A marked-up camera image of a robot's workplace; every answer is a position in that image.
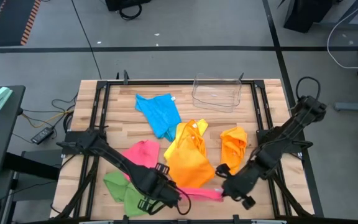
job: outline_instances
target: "plastic bin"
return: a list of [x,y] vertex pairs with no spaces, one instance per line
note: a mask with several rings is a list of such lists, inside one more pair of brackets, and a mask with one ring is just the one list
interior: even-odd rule
[[220,79],[198,74],[194,79],[193,105],[226,113],[240,104],[241,82],[239,79]]

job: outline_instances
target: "blue cloth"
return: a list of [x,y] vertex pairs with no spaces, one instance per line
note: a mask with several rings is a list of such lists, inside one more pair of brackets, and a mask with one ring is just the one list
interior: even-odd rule
[[136,94],[135,109],[143,112],[157,138],[175,139],[177,125],[181,122],[171,94],[146,99]]

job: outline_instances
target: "green cloth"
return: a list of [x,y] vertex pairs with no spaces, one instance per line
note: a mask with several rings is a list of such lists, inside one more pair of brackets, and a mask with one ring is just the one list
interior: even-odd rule
[[128,217],[147,214],[147,212],[137,208],[139,201],[144,199],[144,196],[124,177],[122,172],[108,173],[104,176],[103,181],[113,199],[116,202],[124,202],[125,214]]

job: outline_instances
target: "wooden table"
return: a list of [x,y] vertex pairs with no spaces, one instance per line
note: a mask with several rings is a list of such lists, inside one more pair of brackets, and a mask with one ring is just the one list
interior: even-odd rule
[[[279,79],[264,81],[274,125],[282,125],[290,115],[281,81]],[[89,126],[94,94],[96,91],[96,82],[96,80],[83,80],[81,82],[71,124],[72,131],[84,131]],[[250,153],[257,146],[255,132],[258,129],[258,126],[250,87],[243,85],[241,90],[241,103],[232,113],[217,112],[193,106],[191,97],[192,88],[191,85],[114,85],[110,89],[106,117],[106,125],[108,125],[106,132],[109,145],[117,151],[122,152],[141,140],[150,139],[158,141],[160,143],[159,162],[165,163],[163,153],[170,145],[170,142],[166,139],[157,139],[144,115],[135,110],[135,94],[138,93],[146,98],[151,98],[156,95],[171,93],[176,97],[175,104],[183,122],[189,121],[190,119],[199,120],[204,118],[209,123],[203,137],[206,141],[208,159],[214,167],[218,166],[221,160],[221,139],[219,135],[224,130],[231,129],[235,126],[242,126],[248,134],[248,147],[244,158],[245,164]],[[259,91],[258,99],[260,101],[259,105],[263,108],[262,97]],[[102,102],[103,94],[101,94],[99,99],[99,110],[101,110]],[[98,119],[100,118],[100,114],[99,111],[98,117],[96,118],[97,124],[99,122]],[[267,129],[264,110],[262,110],[262,119],[264,128]],[[76,156],[60,173],[55,199],[53,201],[53,207],[59,211],[61,211],[69,202],[78,188],[82,160],[83,156]],[[285,181],[290,192],[305,210],[313,213],[313,206],[311,204],[310,193],[306,184],[301,161],[291,155],[284,155],[282,158],[282,166]],[[113,200],[103,182],[104,175],[115,170],[117,170],[117,168],[103,158],[100,158],[91,215],[92,220],[122,220],[123,218],[124,204],[116,203]],[[222,178],[215,177],[205,184],[203,188],[219,188],[222,182]],[[276,191],[280,204],[280,212],[283,214],[281,193],[277,186]],[[142,215],[139,217],[131,217],[131,219],[232,219],[232,216],[235,214],[238,214],[241,219],[273,218],[272,203],[267,181],[259,179],[249,195],[256,201],[256,205],[250,210],[245,210],[241,203],[226,197],[224,198],[224,202],[192,201],[191,211],[185,216],[181,216],[174,208],[164,208],[156,215]],[[85,214],[87,197],[88,193],[85,192],[83,195],[80,216]],[[180,202],[180,208],[183,211],[186,210],[188,208],[188,203]],[[52,211],[50,215],[51,217],[54,217],[57,214]]]

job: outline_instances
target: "cloth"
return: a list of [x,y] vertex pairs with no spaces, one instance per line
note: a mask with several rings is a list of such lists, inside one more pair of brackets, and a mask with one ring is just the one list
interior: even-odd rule
[[206,158],[205,141],[196,121],[189,121],[183,128],[167,166],[178,187],[199,188],[214,177],[215,170]]
[[[177,147],[177,141],[178,139],[180,138],[180,135],[182,134],[184,128],[186,126],[186,123],[180,123],[178,124],[177,126],[177,135],[176,135],[176,138],[175,140],[172,142],[172,144],[169,146],[169,148],[165,151],[164,153],[164,158],[166,160],[169,159],[169,157],[171,156],[173,150],[176,149]],[[199,121],[197,121],[197,126],[198,126],[198,130],[200,131],[200,134],[201,136],[204,134],[206,128],[208,127],[208,123],[204,120],[204,119],[201,119]]]
[[217,191],[217,190],[208,190],[208,189],[194,189],[188,187],[181,187],[180,190],[188,194],[189,198],[192,200],[197,200],[197,201],[212,200],[215,202],[223,202],[223,196],[222,196],[223,190]]
[[146,99],[136,94],[135,109],[143,112],[157,138],[173,141],[177,125],[181,122],[179,112],[171,94]]
[[134,144],[130,149],[122,152],[122,155],[137,165],[143,165],[148,168],[154,168],[158,162],[158,152],[160,144],[155,141],[140,141]]
[[236,174],[244,158],[247,146],[247,133],[242,127],[235,127],[221,134],[222,158],[221,163],[230,167],[230,173]]
[[132,183],[125,179],[121,171],[106,174],[103,181],[113,199],[116,202],[124,202],[125,214],[128,217],[147,213],[137,208],[139,201],[143,199],[144,196],[136,190]]

